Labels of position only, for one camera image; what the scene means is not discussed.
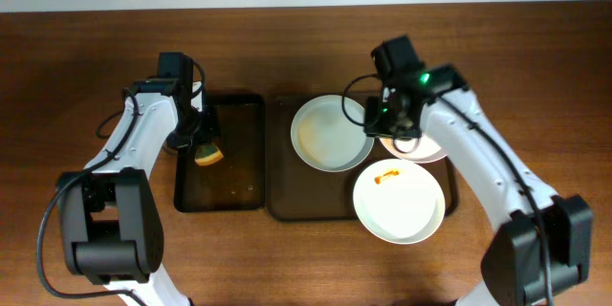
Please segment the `white plate ketchup front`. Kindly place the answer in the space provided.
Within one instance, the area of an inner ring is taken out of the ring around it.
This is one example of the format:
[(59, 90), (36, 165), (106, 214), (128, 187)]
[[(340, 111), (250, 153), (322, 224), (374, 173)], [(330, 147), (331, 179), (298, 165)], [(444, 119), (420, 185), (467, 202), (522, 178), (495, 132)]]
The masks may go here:
[(361, 224), (397, 245), (428, 239), (440, 228), (446, 211), (437, 180), (423, 167), (400, 159), (369, 165), (355, 181), (352, 199)]

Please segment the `yellow green sponge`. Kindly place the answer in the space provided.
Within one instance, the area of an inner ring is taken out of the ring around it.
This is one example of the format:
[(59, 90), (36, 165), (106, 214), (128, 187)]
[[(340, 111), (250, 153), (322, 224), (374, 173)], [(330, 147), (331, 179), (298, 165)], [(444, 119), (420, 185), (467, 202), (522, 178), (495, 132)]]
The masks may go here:
[(214, 143), (200, 145), (194, 153), (194, 162), (199, 166), (216, 164), (224, 158), (219, 146)]

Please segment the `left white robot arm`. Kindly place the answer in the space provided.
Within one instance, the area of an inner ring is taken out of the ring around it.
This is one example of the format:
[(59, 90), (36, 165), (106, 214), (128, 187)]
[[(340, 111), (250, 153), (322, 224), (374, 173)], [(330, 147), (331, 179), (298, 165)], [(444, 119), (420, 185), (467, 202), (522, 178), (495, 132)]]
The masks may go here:
[(186, 153), (201, 140), (202, 67), (162, 53), (154, 76), (122, 92), (120, 120), (96, 157), (64, 172), (50, 207), (59, 214), (70, 273), (128, 305), (189, 305), (163, 266), (164, 230), (149, 184), (163, 148)]

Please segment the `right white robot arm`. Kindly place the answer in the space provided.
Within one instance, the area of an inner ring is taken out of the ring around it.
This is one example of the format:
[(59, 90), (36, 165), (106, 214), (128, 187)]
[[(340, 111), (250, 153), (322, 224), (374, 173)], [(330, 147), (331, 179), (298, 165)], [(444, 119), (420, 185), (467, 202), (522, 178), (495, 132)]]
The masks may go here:
[(482, 283), (459, 305), (552, 304), (589, 275), (593, 212), (538, 178), (493, 127), (451, 64), (428, 68), (405, 35), (371, 53), (382, 84), (366, 103), (367, 136), (435, 141), (470, 186), (495, 236)]

